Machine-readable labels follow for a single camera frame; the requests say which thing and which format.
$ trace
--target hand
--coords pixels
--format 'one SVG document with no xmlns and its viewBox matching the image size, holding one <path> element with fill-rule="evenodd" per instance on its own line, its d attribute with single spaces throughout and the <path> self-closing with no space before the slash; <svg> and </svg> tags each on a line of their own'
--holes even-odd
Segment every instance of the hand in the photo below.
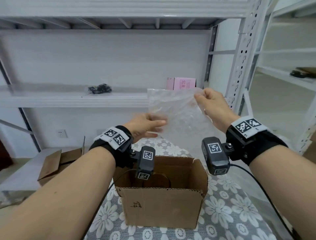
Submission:
<svg viewBox="0 0 316 240">
<path fill-rule="evenodd" d="M 240 116 L 229 108 L 222 93 L 211 88 L 205 88 L 203 91 L 206 97 L 201 94 L 194 95 L 197 103 L 205 108 L 205 112 L 212 119 L 214 126 L 226 133 L 232 122 Z"/>
<path fill-rule="evenodd" d="M 128 123 L 123 126 L 126 127 L 134 137 L 134 142 L 138 142 L 143 137 L 157 137 L 156 133 L 162 132 L 160 127 L 167 124 L 167 119 L 158 117 L 150 113 L 143 113 L 135 116 Z"/>
</svg>

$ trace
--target cardboard box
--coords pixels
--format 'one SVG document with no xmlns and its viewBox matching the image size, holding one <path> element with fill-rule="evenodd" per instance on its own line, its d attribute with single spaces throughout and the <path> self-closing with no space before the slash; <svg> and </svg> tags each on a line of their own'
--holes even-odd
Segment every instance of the cardboard box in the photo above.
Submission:
<svg viewBox="0 0 316 240">
<path fill-rule="evenodd" d="M 62 172 L 71 163 L 76 161 L 84 154 L 84 141 L 81 148 L 74 149 L 68 152 L 61 152 L 61 149 L 48 155 L 39 173 L 37 181 L 41 186 L 45 185 L 49 180 L 54 178 L 58 173 Z"/>
<path fill-rule="evenodd" d="M 306 152 L 304 152 L 303 157 L 307 158 L 308 160 L 316 163 L 316 132 L 311 136 L 311 145 L 309 145 Z"/>
<path fill-rule="evenodd" d="M 116 168 L 113 179 L 118 179 L 126 170 Z M 125 173 L 115 183 L 122 197 L 126 224 L 194 229 L 208 184 L 200 160 L 156 156 L 154 173 L 165 174 L 171 188 L 143 187 L 146 181 L 136 179 L 135 171 Z"/>
<path fill-rule="evenodd" d="M 195 78 L 167 78 L 167 90 L 181 90 L 196 87 Z"/>
</svg>

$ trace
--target floral tablecloth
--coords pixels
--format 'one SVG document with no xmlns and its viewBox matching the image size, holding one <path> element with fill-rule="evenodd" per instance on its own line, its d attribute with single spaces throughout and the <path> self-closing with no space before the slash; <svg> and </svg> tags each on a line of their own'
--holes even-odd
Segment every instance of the floral tablecloth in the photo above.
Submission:
<svg viewBox="0 0 316 240">
<path fill-rule="evenodd" d="M 162 138 L 145 138 L 133 145 L 137 151 L 143 145 L 156 149 L 156 155 L 190 156 Z M 201 159 L 204 168 L 206 163 Z M 121 198 L 115 188 L 109 191 L 85 240 L 276 240 L 241 187 L 226 175 L 208 176 L 208 194 L 194 230 L 127 226 Z"/>
</svg>

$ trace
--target tiled floor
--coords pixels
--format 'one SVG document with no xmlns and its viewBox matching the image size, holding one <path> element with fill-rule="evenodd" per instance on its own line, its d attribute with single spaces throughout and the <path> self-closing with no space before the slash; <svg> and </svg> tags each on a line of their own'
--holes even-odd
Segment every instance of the tiled floor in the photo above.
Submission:
<svg viewBox="0 0 316 240">
<path fill-rule="evenodd" d="M 15 171 L 17 171 L 20 167 L 22 167 L 28 160 L 29 158 L 13 159 L 14 164 L 12 166 L 0 171 L 0 184 L 9 176 L 11 176 Z M 17 205 L 13 205 L 0 209 L 0 227 L 2 227 L 6 223 L 8 217 L 11 215 L 16 207 Z"/>
</svg>

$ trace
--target plastic bag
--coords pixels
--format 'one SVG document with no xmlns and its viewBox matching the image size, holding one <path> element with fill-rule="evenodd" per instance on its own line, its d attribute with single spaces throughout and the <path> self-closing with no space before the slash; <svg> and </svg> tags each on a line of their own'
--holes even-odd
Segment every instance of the plastic bag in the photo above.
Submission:
<svg viewBox="0 0 316 240">
<path fill-rule="evenodd" d="M 105 92 L 112 92 L 112 88 L 108 84 L 100 84 L 98 86 L 88 87 L 88 90 L 93 94 L 101 94 Z"/>
<path fill-rule="evenodd" d="M 168 124 L 160 134 L 163 138 L 189 151 L 193 157 L 204 160 L 202 139 L 218 135 L 219 131 L 199 108 L 195 93 L 203 94 L 203 90 L 148 89 L 149 112 L 168 117 Z"/>
</svg>

